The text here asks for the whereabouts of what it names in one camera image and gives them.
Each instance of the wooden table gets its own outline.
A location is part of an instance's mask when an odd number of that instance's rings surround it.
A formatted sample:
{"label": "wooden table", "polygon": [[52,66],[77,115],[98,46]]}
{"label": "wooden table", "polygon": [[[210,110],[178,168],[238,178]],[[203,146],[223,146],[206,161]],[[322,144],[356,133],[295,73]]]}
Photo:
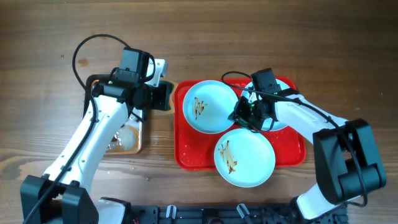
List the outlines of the wooden table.
{"label": "wooden table", "polygon": [[[0,4],[0,222],[22,221],[19,187],[40,176],[81,121],[83,90],[72,73],[76,46],[113,34],[169,63],[166,80],[219,78],[271,67],[309,101],[347,119],[363,118],[387,172],[387,186],[352,223],[398,221],[398,5],[366,1],[3,0]],[[108,73],[122,45],[88,42],[79,74]],[[91,196],[135,205],[289,202],[315,183],[312,146],[305,162],[276,169],[259,187],[242,189],[217,171],[187,172],[174,161],[173,116],[153,112],[143,151],[105,156]]]}

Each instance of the white bowl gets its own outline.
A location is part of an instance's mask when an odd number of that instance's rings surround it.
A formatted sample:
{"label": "white bowl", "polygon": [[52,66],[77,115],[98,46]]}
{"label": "white bowl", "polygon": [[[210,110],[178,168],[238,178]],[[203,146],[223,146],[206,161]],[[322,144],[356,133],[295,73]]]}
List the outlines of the white bowl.
{"label": "white bowl", "polygon": [[234,124],[228,116],[237,102],[238,97],[229,86],[219,81],[207,80],[188,90],[182,103],[182,111],[188,124],[197,131],[217,134]]}
{"label": "white bowl", "polygon": [[[280,81],[278,79],[276,80],[276,83],[280,84],[280,89],[281,90],[286,90],[286,89],[290,88],[286,83],[284,83],[284,82],[282,82],[282,81]],[[252,86],[253,86],[253,83],[249,83],[248,85],[246,85],[245,88],[250,88]],[[241,96],[246,97],[249,100],[249,103],[252,103],[252,102],[257,100],[256,94],[249,94],[248,91],[242,91]],[[271,122],[272,122],[272,118],[267,118],[264,121],[264,123],[262,124],[261,130],[268,131],[269,127],[271,126]],[[286,128],[286,127],[287,127],[286,124],[281,123],[279,121],[275,121],[274,126],[272,127],[272,129],[270,131],[279,131],[279,130],[281,130],[283,128]]]}
{"label": "white bowl", "polygon": [[261,134],[239,128],[218,140],[214,162],[222,177],[238,187],[255,187],[264,183],[275,168],[275,153]]}

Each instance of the white plate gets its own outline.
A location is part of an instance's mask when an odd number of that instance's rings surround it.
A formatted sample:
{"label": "white plate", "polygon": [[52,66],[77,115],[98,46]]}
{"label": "white plate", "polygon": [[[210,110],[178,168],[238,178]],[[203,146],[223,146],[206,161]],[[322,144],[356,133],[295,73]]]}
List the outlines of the white plate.
{"label": "white plate", "polygon": [[274,171],[275,153],[263,135],[239,128],[218,140],[214,162],[218,172],[229,183],[238,187],[255,187],[264,183]]}
{"label": "white plate", "polygon": [[[290,88],[286,83],[284,83],[284,82],[282,82],[282,81],[280,81],[278,79],[276,80],[276,83],[280,84],[280,89],[281,90],[286,90],[286,89]],[[249,87],[252,87],[252,86],[253,86],[253,83],[249,83],[245,88],[249,88]],[[256,94],[251,94],[250,95],[248,91],[242,91],[241,96],[244,96],[247,99],[249,99],[250,103],[252,103],[252,102],[257,100]],[[271,118],[266,119],[264,121],[264,123],[262,124],[262,128],[261,129],[263,131],[268,131],[269,127],[271,126],[271,122],[272,122]],[[286,128],[286,126],[287,125],[284,124],[284,123],[281,123],[279,121],[275,121],[274,126],[272,127],[272,129],[270,131],[279,131],[279,130],[281,130],[283,128]]]}
{"label": "white plate", "polygon": [[238,97],[224,83],[207,80],[188,90],[182,103],[182,111],[188,124],[201,133],[216,134],[230,128],[228,120]]}

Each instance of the red tray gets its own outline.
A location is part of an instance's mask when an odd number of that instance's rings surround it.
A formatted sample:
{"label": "red tray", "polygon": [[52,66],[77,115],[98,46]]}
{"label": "red tray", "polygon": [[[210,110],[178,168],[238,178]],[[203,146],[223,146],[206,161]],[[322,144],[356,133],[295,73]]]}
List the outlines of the red tray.
{"label": "red tray", "polygon": [[[286,77],[276,77],[296,89],[294,83]],[[239,128],[233,125],[228,130],[218,134],[204,134],[193,129],[185,120],[182,112],[182,102],[187,91],[196,83],[203,80],[187,80],[178,84],[174,93],[174,156],[177,164],[185,170],[216,169],[214,164],[214,148],[222,135],[232,129]],[[250,80],[247,78],[226,79],[228,83],[245,87]],[[238,97],[242,90],[233,88]],[[306,155],[304,138],[291,127],[279,131],[262,134],[271,143],[275,151],[276,167],[292,167],[300,165]]]}

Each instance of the round white plate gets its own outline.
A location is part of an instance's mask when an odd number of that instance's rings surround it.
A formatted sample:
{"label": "round white plate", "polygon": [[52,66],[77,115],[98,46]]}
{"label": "round white plate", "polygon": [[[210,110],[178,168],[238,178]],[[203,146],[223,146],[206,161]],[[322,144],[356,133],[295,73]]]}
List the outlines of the round white plate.
{"label": "round white plate", "polygon": [[207,80],[188,90],[182,103],[182,111],[191,127],[201,133],[216,134],[234,124],[228,116],[237,102],[238,97],[229,86],[219,81]]}
{"label": "round white plate", "polygon": [[229,183],[238,187],[255,187],[264,183],[274,171],[275,153],[263,135],[239,128],[218,140],[214,162],[218,172]]}
{"label": "round white plate", "polygon": [[[278,79],[276,80],[276,83],[277,83],[277,84],[280,84],[280,89],[281,89],[281,90],[286,90],[286,89],[290,88],[286,83],[284,83],[284,82],[282,82],[282,81],[280,81],[280,80],[278,80]],[[248,85],[246,85],[245,88],[249,88],[249,87],[252,87],[252,86],[253,86],[253,83],[249,83]],[[250,102],[250,103],[252,103],[252,102],[254,102],[254,101],[257,100],[256,94],[249,94],[248,91],[242,91],[241,96],[244,96],[244,97],[246,97],[247,99],[249,99],[249,102]],[[272,122],[272,119],[271,119],[271,118],[266,119],[266,120],[264,121],[264,123],[262,124],[262,128],[261,128],[261,129],[262,129],[263,131],[268,131],[269,127],[271,126],[271,122]],[[284,124],[284,123],[281,123],[281,122],[279,122],[279,121],[275,121],[274,126],[272,127],[272,129],[271,129],[270,131],[279,131],[279,130],[281,130],[282,128],[286,128],[286,126],[287,126],[287,125]]]}

